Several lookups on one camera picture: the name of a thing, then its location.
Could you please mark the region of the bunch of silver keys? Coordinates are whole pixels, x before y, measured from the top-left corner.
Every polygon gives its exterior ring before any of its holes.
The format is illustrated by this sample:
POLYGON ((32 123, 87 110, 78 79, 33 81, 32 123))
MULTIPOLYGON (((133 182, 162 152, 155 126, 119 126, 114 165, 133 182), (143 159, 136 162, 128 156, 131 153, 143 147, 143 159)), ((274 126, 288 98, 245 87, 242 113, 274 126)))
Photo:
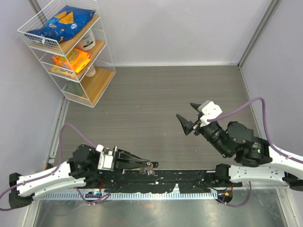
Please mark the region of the bunch of silver keys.
POLYGON ((146 166, 139 168, 139 173, 142 175, 155 175, 155 171, 153 170, 154 164, 152 162, 147 162, 146 166))

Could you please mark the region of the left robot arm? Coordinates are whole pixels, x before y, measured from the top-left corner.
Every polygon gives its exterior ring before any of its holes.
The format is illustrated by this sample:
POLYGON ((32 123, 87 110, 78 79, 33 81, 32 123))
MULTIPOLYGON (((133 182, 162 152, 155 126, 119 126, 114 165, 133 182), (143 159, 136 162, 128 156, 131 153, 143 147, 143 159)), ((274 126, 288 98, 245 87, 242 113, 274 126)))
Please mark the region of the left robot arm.
POLYGON ((12 209, 28 206, 34 199, 61 189, 74 187, 97 188, 102 185, 103 174, 142 168, 148 175, 154 174, 158 162, 152 162, 114 147, 100 144, 96 148, 82 144, 72 158, 58 166, 33 175, 10 174, 9 205, 12 209))

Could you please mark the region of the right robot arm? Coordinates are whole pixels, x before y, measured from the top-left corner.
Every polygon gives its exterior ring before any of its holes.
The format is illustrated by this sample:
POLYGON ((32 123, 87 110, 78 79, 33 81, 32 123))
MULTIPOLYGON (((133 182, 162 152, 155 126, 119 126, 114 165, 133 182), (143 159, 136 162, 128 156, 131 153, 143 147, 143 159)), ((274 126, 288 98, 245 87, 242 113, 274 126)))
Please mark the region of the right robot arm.
POLYGON ((222 110, 215 102, 192 103, 198 111, 195 122, 177 114, 186 135, 202 135, 223 158, 233 157, 238 166, 219 164, 214 181, 219 186, 229 182, 273 182, 287 184, 291 190, 303 190, 303 158, 274 145, 269 136, 256 137, 252 129, 233 121, 223 129, 218 120, 222 110))

